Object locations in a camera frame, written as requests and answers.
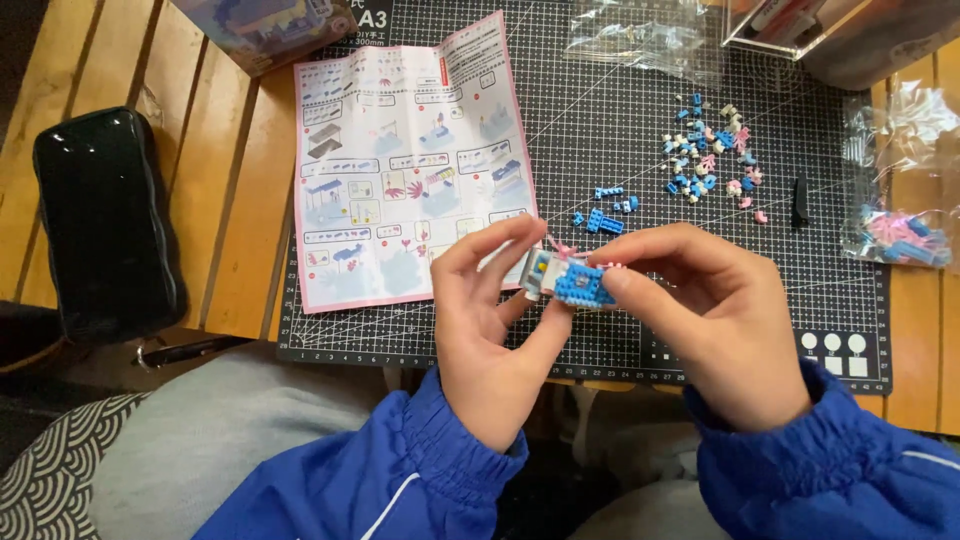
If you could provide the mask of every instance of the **elastic cuff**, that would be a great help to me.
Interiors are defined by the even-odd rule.
[[[436,367],[403,410],[403,437],[423,481],[452,501],[494,504],[504,484],[523,468],[529,451],[523,431],[506,454],[474,437],[453,413]]]
[[[860,481],[878,463],[895,458],[889,426],[856,404],[843,383],[816,362],[801,359],[814,407],[786,426],[735,433],[688,386],[684,399],[703,435],[701,458],[736,470],[744,490],[775,498],[808,497]]]

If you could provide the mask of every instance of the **blue jacket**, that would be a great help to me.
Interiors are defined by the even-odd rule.
[[[692,387],[703,435],[700,490],[734,538],[957,538],[960,465],[947,447],[861,410],[844,385],[802,362],[816,404],[787,426],[734,433]],[[356,432],[260,464],[196,540],[490,538],[494,502],[527,457],[467,432],[436,369],[414,397],[389,395]]]

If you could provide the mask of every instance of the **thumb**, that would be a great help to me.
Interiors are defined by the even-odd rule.
[[[544,377],[549,373],[550,366],[560,355],[566,340],[570,337],[574,311],[574,307],[566,306],[557,299],[551,299],[543,310],[540,323],[517,349],[524,357],[530,358],[538,368],[541,368],[540,371],[543,372]]]
[[[619,307],[671,346],[689,340],[703,324],[699,315],[674,300],[663,287],[629,268],[611,268],[604,272],[603,286]]]

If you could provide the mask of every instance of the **wooden table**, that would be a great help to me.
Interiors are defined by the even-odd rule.
[[[898,75],[960,94],[960,41]],[[888,83],[874,87],[886,107]],[[154,126],[190,307],[181,324],[276,335],[296,152],[290,66],[252,81],[166,0],[51,0],[0,154],[0,299],[55,307],[36,216],[36,135],[65,118],[135,106]],[[938,181],[898,175],[897,204],[927,209]],[[960,434],[960,277],[897,267],[894,393],[861,397],[913,430]]]

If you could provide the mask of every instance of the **instruction sheet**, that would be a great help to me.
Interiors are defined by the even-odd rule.
[[[430,263],[453,243],[537,215],[503,12],[437,47],[363,47],[295,77],[303,312],[433,298]]]

